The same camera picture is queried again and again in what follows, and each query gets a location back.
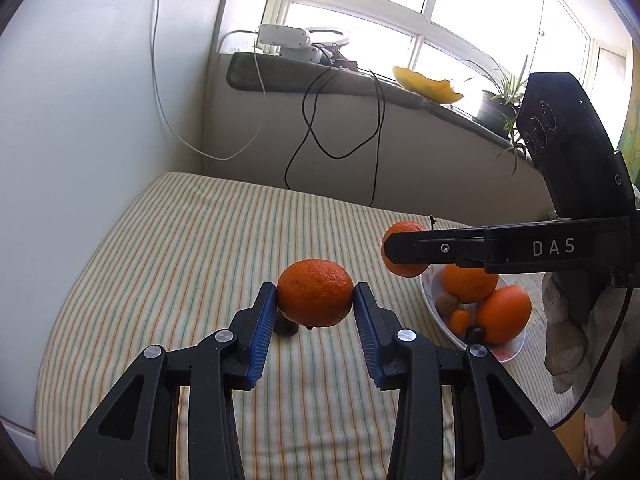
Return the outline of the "large orange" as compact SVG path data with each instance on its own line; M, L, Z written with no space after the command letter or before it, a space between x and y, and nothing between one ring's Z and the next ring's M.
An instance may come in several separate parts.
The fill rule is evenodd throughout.
M486 344L506 344L524 330L532 313L532 300L524 288L497 288L476 311L476 324Z
M455 296L460 304L474 304L485 300L497 288L499 275L481 268L460 268L448 263L442 270L442 288Z

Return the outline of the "mandarin with stem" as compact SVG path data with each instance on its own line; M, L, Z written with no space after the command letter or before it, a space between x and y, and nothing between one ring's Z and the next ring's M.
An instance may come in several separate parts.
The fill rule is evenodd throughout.
M415 278L431 266L431 263L421 260L411 245L414 238L407 236L407 233L426 232L431 232L431 229L413 220L397 221L385 231L381 243L381 257L390 273L401 278Z

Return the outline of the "brown kiwi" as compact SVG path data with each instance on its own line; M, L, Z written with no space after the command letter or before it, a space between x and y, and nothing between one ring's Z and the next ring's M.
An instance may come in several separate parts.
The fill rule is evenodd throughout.
M435 308L440 316L446 318L459 307L459 301L449 292L441 292L435 299Z

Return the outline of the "small kumquat orange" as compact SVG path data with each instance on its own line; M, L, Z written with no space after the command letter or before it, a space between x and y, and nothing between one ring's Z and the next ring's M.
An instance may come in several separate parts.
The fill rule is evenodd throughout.
M451 333L463 339L466 330L471 326L471 315L468 310L457 309L449 315L448 321Z

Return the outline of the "dark plum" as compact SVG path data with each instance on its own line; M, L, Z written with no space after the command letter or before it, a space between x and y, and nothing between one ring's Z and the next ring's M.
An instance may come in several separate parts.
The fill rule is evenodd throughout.
M273 333L280 337L290 338L298 333L299 325L286 318L280 311L277 312L273 325Z
M486 330L482 326L470 326L463 337L466 344L484 344L486 338Z

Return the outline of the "medium mandarin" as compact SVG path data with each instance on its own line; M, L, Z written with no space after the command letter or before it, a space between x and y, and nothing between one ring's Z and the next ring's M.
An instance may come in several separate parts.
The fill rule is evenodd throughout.
M289 321L311 328L331 327L349 314L354 282L333 261L305 259L282 272L277 293L278 307Z

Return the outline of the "floral white plate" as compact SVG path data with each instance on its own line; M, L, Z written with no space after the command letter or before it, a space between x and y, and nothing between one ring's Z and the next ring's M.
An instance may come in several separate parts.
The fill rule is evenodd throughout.
M483 301L464 304L452 292L447 292L442 284L445 269L444 264L434 264L419 278L427 312L437 327L461 350L469 344L482 344L500 363L514 360L524 347L526 326L503 344L491 344L486 338L484 327L476 322L477 310Z

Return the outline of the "potted spider plant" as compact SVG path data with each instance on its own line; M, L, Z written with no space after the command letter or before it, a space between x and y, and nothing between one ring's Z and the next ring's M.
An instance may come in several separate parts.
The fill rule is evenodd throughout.
M524 58L523 64L517 73L507 73L494 58L491 61L495 67L488 70L481 66L480 63L473 60L465 60L466 64L471 64L474 70L478 70L494 87L492 91L483 91L482 104L480 104L475 119L486 127L480 118L492 116L489 121L490 127L500 125L500 131L509 145L496 156L496 160L503 154L511 154L513 156L512 176L514 176L518 169L518 161L527 159L527 146L521 133L518 132L516 120L518 119L518 113L526 90L528 56Z

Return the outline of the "striped table cloth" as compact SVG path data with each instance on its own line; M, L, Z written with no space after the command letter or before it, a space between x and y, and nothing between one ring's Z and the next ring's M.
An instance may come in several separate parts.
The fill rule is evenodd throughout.
M331 260L378 304L446 346L418 280L384 266L401 214L250 183L168 172L120 217L79 275L44 350L38 454L58 466L76 434L150 344L190 347L227 327L290 264ZM375 387L353 318L273 338L254 390L235 395L250 479L382 479L397 396Z

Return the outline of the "white power strip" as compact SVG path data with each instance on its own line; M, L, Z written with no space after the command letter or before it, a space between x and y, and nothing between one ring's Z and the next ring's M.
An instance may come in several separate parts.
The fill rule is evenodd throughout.
M300 50L310 45L307 29L277 24L261 24L257 41L264 46Z

